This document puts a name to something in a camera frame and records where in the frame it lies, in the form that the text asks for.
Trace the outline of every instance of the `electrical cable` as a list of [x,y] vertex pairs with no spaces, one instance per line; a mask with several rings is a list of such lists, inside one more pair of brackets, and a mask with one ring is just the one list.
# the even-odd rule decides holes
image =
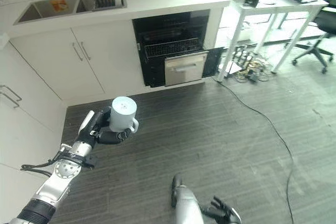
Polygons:
[[60,156],[61,152],[58,151],[52,159],[49,159],[48,162],[40,164],[40,165],[22,165],[21,170],[27,170],[27,169],[32,169],[32,168],[41,168],[41,167],[46,167],[49,165],[52,165],[54,162],[56,162]]
[[269,76],[266,73],[263,73],[263,74],[259,73],[258,80],[259,81],[269,81]]
[[240,74],[239,72],[234,73],[232,76],[236,82],[239,82],[239,83],[248,82],[248,79],[246,78],[246,76],[243,74]]
[[46,170],[31,169],[31,168],[21,169],[21,170],[28,171],[28,172],[33,172],[33,173],[40,173],[40,174],[43,174],[43,175],[47,176],[48,178],[51,176],[51,173],[47,172]]
[[261,113],[260,111],[250,107],[249,105],[245,104],[240,98],[239,96],[237,96],[235,94],[235,92],[233,92],[229,87],[225,86],[224,84],[222,84],[221,82],[216,81],[214,78],[212,78],[215,82],[217,82],[219,85],[223,86],[224,88],[226,88],[244,107],[253,110],[254,112],[258,113],[259,115],[261,115],[263,118],[266,119],[266,121],[269,122],[269,124],[272,126],[273,130],[275,131],[275,133],[277,134],[277,136],[281,139],[282,143],[284,144],[285,148],[287,149],[287,152],[290,156],[291,159],[291,165],[290,165],[290,172],[288,174],[288,178],[287,178],[287,182],[286,182],[286,200],[287,200],[287,205],[288,205],[288,209],[289,209],[289,213],[290,213],[290,219],[291,219],[291,223],[294,224],[294,218],[293,218],[293,212],[290,206],[290,202],[289,202],[289,198],[288,198],[288,188],[289,188],[289,182],[290,182],[290,178],[291,175],[293,173],[294,170],[294,158],[292,155],[292,152],[290,151],[286,141],[281,137],[280,133],[278,132],[278,130],[275,128],[273,122],[263,113]]

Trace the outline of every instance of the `double sink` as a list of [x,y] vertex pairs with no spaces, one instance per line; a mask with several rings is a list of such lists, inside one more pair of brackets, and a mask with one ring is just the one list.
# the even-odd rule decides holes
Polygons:
[[98,10],[126,8],[126,0],[43,0],[31,3],[15,24]]

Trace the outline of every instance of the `cabinet handle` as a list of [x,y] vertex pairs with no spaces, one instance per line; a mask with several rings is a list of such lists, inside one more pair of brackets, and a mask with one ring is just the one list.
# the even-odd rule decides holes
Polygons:
[[190,64],[190,65],[185,65],[185,66],[174,68],[174,71],[175,72],[184,72],[188,69],[192,69],[192,68],[196,68],[196,67],[197,67],[196,64]]
[[85,47],[84,47],[84,42],[82,41],[81,43],[81,46],[82,46],[82,49],[83,49],[83,52],[85,53],[85,55],[86,55],[86,58],[88,58],[88,60],[91,60],[91,57],[88,55],[88,53],[86,52],[86,50],[85,50]]
[[16,101],[14,101],[12,98],[10,98],[7,94],[5,94],[4,92],[1,92],[0,91],[0,94],[3,94],[5,97],[7,97],[9,100],[11,100],[16,106],[14,106],[13,108],[18,108],[18,107],[20,107],[20,105],[16,102]]
[[79,56],[79,53],[78,53],[77,49],[75,48],[75,43],[74,42],[72,43],[72,47],[74,48],[74,50],[75,50],[76,54],[78,55],[78,58],[80,59],[80,61],[83,61],[83,58]]
[[5,89],[8,89],[13,95],[15,95],[17,97],[16,101],[19,102],[22,100],[22,98],[17,94],[15,93],[9,86],[6,86],[6,85],[0,85],[0,89],[1,88],[5,88]]

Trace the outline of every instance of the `cabinet door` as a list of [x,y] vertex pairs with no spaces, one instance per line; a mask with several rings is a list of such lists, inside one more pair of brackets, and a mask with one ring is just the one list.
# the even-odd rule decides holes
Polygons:
[[18,37],[11,41],[61,99],[103,93],[70,29]]
[[208,51],[209,53],[206,57],[202,78],[214,76],[216,74],[224,48],[218,47]]
[[[0,51],[1,84],[8,86],[22,98],[18,103],[23,110],[61,135],[65,106],[10,43]],[[9,90],[2,90],[16,98]]]
[[8,223],[27,205],[45,179],[2,164],[0,174],[0,223]]
[[0,95],[0,163],[20,169],[42,164],[59,150],[61,136],[47,129],[21,108]]
[[131,20],[72,30],[78,42],[83,42],[89,63],[106,92],[116,97],[144,87]]

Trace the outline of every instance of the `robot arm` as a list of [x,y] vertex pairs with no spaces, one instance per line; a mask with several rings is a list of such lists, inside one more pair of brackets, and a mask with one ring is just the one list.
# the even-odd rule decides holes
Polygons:
[[35,192],[29,203],[17,218],[9,224],[47,224],[57,207],[66,198],[72,181],[80,173],[82,167],[93,168],[92,157],[89,156],[96,142],[101,144],[119,144],[125,140],[130,130],[116,133],[102,128],[109,125],[110,107],[94,113],[90,111],[79,128],[73,146],[62,144],[52,161],[38,166],[23,165],[22,170],[37,171],[45,175],[48,172],[35,170],[56,162],[54,172]]

